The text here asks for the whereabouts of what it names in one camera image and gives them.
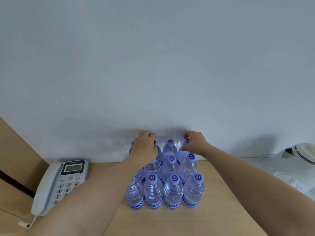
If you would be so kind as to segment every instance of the blue bottle label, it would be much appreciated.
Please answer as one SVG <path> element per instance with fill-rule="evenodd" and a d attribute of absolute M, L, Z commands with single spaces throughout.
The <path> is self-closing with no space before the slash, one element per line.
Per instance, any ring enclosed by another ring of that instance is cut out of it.
<path fill-rule="evenodd" d="M 145 196 L 143 196 L 142 200 L 136 204 L 128 204 L 132 209 L 137 209 L 137 208 L 140 208 L 141 206 L 143 206 L 144 204 L 144 199 L 145 199 Z"/>
<path fill-rule="evenodd" d="M 183 183 L 183 185 L 185 185 L 185 182 L 181 177 L 179 177 L 180 181 Z"/>
<path fill-rule="evenodd" d="M 199 205 L 199 202 L 200 202 L 200 201 L 195 202 L 195 203 L 192 203 L 192 202 L 188 201 L 188 200 L 185 198 L 185 196 L 183 195 L 183 202 L 184 202 L 184 204 L 185 204 L 188 208 L 195 208 L 195 207 L 197 207 L 197 205 Z"/>
<path fill-rule="evenodd" d="M 167 207 L 169 207 L 170 209 L 177 209 L 180 206 L 181 201 L 179 201 L 176 204 L 171 204 L 169 202 L 166 201 L 166 199 L 163 197 L 164 199 L 164 203 L 166 204 Z"/>
<path fill-rule="evenodd" d="M 155 209 L 155 208 L 160 207 L 160 205 L 162 204 L 162 199 L 161 199 L 159 202 L 154 203 L 154 204 L 149 203 L 147 200 L 146 200 L 146 203 L 148 204 L 148 206 L 149 206 L 150 208 Z"/>

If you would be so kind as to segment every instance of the clear plastic bottle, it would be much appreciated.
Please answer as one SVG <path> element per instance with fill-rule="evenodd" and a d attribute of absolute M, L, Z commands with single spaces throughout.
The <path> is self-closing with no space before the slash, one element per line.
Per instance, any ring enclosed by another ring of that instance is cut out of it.
<path fill-rule="evenodd" d="M 125 198 L 127 200 L 128 205 L 133 210 L 138 210 L 143 206 L 145 199 L 143 185 L 138 179 L 133 178 L 125 194 Z"/>
<path fill-rule="evenodd" d="M 157 148 L 158 148 L 158 156 L 157 156 L 157 161 L 160 163 L 160 165 L 162 166 L 162 152 L 161 152 L 161 148 L 158 146 L 157 141 L 154 140 L 154 144 L 156 144 Z"/>
<path fill-rule="evenodd" d="M 176 162 L 175 156 L 169 156 L 167 161 L 163 164 L 161 170 L 161 180 L 164 184 L 171 174 L 178 174 L 179 165 Z"/>
<path fill-rule="evenodd" d="M 161 179 L 161 166 L 156 158 L 144 167 L 144 179 L 147 180 L 150 174 L 156 174 Z"/>
<path fill-rule="evenodd" d="M 187 152 L 187 151 L 182 151 L 181 148 L 186 146 L 187 144 L 189 143 L 189 138 L 185 139 L 183 145 L 179 148 L 178 150 L 178 154 L 177 154 L 177 163 L 179 165 L 181 165 L 182 161 L 187 157 L 187 155 L 190 153 L 190 152 Z"/>
<path fill-rule="evenodd" d="M 177 155 L 177 148 L 175 146 L 174 140 L 168 139 L 166 142 L 165 147 L 163 148 L 162 151 L 162 162 L 161 166 L 163 165 L 164 162 L 167 161 L 167 157 L 169 156 L 176 156 Z"/>
<path fill-rule="evenodd" d="M 179 180 L 178 174 L 172 174 L 164 185 L 164 203 L 171 210 L 177 209 L 180 206 L 183 196 L 183 184 Z"/>
<path fill-rule="evenodd" d="M 192 153 L 189 153 L 179 167 L 178 174 L 181 182 L 183 182 L 183 184 L 185 185 L 185 181 L 187 181 L 188 178 L 194 175 L 196 172 L 196 156 Z"/>
<path fill-rule="evenodd" d="M 130 155 L 130 153 L 131 153 L 131 150 L 132 150 L 133 145 L 134 145 L 134 141 L 131 142 L 131 147 L 130 147 L 130 149 L 129 149 L 129 155 Z"/>
<path fill-rule="evenodd" d="M 141 168 L 141 170 L 137 172 L 135 178 L 138 179 L 142 184 L 144 184 L 144 168 Z"/>
<path fill-rule="evenodd" d="M 156 174 L 150 174 L 144 183 L 144 195 L 151 209 L 155 210 L 162 205 L 163 184 Z"/>
<path fill-rule="evenodd" d="M 184 185 L 183 203 L 188 208 L 195 208 L 199 204 L 203 195 L 203 176 L 199 173 L 195 173 L 187 180 L 186 184 Z"/>

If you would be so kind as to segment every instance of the telephone screen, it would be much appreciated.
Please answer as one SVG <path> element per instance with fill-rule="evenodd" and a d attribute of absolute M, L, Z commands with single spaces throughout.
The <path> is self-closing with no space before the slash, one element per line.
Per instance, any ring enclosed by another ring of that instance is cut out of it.
<path fill-rule="evenodd" d="M 66 166 L 66 168 L 65 168 L 65 172 L 74 171 L 74 170 L 81 170 L 81 168 L 82 168 L 82 164 L 78 164 L 78 165 L 68 165 L 68 166 Z"/>

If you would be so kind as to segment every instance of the white telephone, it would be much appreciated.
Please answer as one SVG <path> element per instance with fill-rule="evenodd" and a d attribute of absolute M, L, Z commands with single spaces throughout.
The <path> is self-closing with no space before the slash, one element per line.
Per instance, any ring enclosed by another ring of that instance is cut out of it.
<path fill-rule="evenodd" d="M 88 175 L 87 160 L 55 162 L 46 170 L 34 197 L 31 213 L 44 216 Z"/>

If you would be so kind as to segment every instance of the wooden table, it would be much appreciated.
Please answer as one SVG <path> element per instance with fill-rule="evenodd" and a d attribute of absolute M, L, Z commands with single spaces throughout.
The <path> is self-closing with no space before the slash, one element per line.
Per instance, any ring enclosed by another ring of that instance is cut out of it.
<path fill-rule="evenodd" d="M 114 164 L 116 163 L 91 163 L 88 178 Z M 197 164 L 198 172 L 204 178 L 205 193 L 196 208 L 189 209 L 181 204 L 178 209 L 170 210 L 163 203 L 157 210 L 149 209 L 146 204 L 139 210 L 132 210 L 124 199 L 105 236 L 266 236 L 214 167 L 207 161 L 198 161 Z M 21 230 L 17 235 L 25 235 L 25 230 Z"/>

